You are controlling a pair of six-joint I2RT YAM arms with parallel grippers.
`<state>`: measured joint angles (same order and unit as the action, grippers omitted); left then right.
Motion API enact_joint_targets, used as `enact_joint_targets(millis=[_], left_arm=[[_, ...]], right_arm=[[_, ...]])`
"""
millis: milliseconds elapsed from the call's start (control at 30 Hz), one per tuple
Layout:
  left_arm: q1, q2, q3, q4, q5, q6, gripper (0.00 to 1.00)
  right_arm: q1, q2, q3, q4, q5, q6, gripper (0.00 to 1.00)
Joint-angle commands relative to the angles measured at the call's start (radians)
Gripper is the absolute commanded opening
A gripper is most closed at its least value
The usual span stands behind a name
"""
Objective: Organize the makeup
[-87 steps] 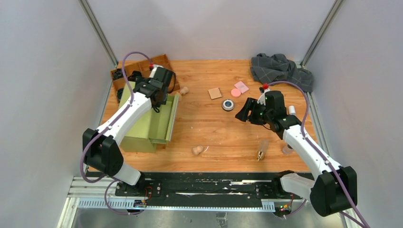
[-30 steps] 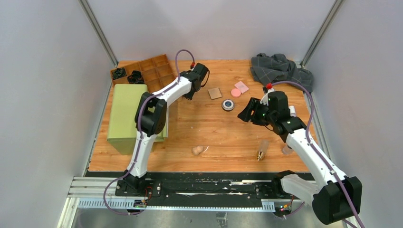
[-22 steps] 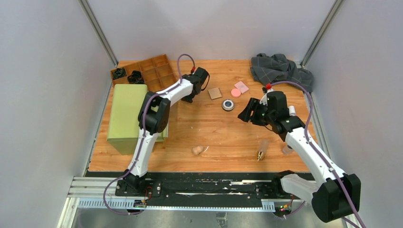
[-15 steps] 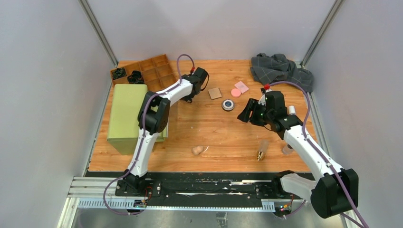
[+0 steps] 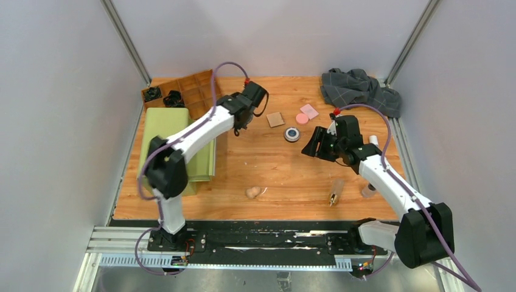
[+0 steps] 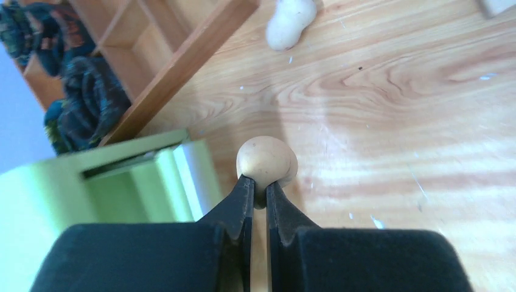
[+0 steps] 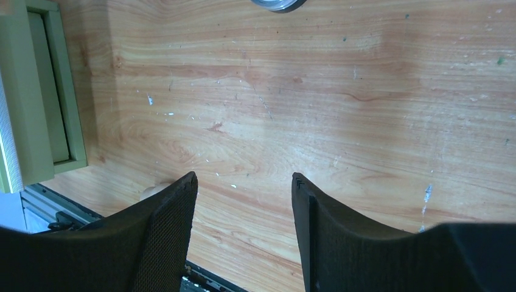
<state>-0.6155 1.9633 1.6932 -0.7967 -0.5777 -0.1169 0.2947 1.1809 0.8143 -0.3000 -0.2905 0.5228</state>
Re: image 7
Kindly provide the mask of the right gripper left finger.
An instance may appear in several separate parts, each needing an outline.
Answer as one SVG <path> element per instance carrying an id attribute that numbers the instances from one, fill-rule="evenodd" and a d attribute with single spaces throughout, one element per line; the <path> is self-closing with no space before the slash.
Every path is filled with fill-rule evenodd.
<path id="1" fill-rule="evenodd" d="M 198 194 L 194 172 L 76 230 L 1 229 L 2 291 L 179 291 Z"/>

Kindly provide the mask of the green drawer box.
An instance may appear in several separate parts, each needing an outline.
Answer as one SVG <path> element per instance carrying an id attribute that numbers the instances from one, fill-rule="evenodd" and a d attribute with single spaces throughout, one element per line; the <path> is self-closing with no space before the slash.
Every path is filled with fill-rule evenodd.
<path id="1" fill-rule="evenodd" d="M 87 165 L 59 5 L 1 2 L 1 192 Z"/>

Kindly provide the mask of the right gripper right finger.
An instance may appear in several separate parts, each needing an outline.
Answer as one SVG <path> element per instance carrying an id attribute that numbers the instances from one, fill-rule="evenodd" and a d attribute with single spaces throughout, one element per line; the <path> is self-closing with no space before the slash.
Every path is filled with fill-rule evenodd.
<path id="1" fill-rule="evenodd" d="M 306 291 L 514 291 L 513 223 L 442 223 L 412 234 L 377 222 L 294 173 Z"/>

